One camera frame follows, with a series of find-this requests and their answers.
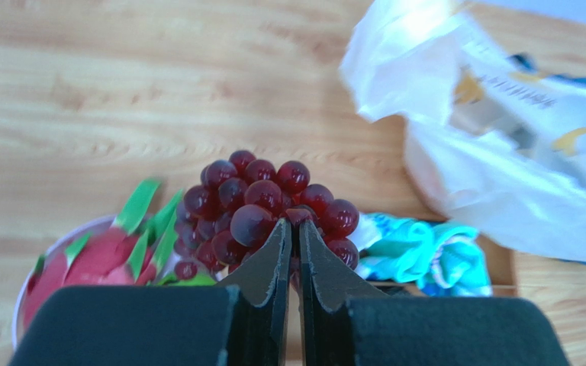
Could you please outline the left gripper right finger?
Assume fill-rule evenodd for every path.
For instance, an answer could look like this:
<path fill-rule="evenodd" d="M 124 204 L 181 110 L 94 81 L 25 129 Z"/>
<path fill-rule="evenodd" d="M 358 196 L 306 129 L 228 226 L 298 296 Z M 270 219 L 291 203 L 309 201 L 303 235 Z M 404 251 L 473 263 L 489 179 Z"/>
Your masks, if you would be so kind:
<path fill-rule="evenodd" d="M 306 365 L 566 365 L 549 319 L 517 297 L 393 297 L 298 229 Z"/>

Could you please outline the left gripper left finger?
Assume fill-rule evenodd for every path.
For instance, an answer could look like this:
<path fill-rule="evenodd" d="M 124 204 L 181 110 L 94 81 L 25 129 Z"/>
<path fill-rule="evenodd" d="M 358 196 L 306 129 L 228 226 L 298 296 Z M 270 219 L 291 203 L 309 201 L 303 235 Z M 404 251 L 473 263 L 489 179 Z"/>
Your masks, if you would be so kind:
<path fill-rule="evenodd" d="M 291 225 L 211 286 L 77 286 L 53 294 L 13 365 L 282 365 Z"/>

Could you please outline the dark red grape bunch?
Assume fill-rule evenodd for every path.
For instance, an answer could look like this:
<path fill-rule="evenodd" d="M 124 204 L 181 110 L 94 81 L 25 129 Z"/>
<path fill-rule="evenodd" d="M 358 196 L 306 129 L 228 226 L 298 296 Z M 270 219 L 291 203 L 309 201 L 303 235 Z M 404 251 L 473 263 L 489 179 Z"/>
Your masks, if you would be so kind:
<path fill-rule="evenodd" d="M 232 272 L 265 244 L 278 220 L 297 227 L 311 221 L 328 249 L 356 269 L 359 251 L 349 235 L 356 231 L 356 206 L 311 182 L 311 172 L 291 160 L 276 168 L 247 150 L 233 152 L 201 172 L 176 207 L 172 276 L 192 281 Z"/>

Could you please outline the banana print plastic bag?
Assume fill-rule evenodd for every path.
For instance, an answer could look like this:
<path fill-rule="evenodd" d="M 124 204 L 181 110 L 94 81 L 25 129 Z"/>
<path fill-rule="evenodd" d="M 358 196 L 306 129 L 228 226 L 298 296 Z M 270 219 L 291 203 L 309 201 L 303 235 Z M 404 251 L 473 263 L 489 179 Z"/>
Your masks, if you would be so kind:
<path fill-rule="evenodd" d="M 426 202 L 507 248 L 586 263 L 586 78 L 506 54 L 462 1 L 376 1 L 340 75 L 370 122 L 407 119 Z"/>

